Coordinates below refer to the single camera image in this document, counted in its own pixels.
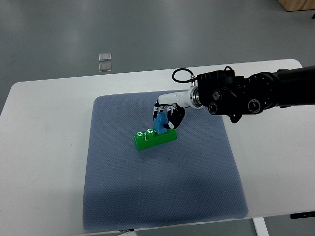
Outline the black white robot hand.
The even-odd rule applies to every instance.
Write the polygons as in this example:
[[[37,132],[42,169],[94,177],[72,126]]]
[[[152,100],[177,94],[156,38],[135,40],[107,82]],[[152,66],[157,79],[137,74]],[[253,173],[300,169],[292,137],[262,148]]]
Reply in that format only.
[[[164,94],[158,97],[153,108],[153,119],[157,118],[159,112],[166,110],[167,123],[163,125],[166,129],[176,129],[182,122],[186,112],[185,108],[193,107],[191,100],[192,88],[187,91]]]

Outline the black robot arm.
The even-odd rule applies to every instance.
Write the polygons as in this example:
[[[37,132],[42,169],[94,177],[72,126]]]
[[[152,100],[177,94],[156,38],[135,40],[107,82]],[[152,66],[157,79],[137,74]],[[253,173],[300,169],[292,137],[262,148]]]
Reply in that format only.
[[[273,107],[313,105],[315,103],[315,68],[280,69],[260,72],[248,78],[235,75],[230,66],[224,70],[191,74],[197,90],[189,98],[198,108],[204,106],[212,115],[227,115],[237,123],[243,115],[260,114]]]

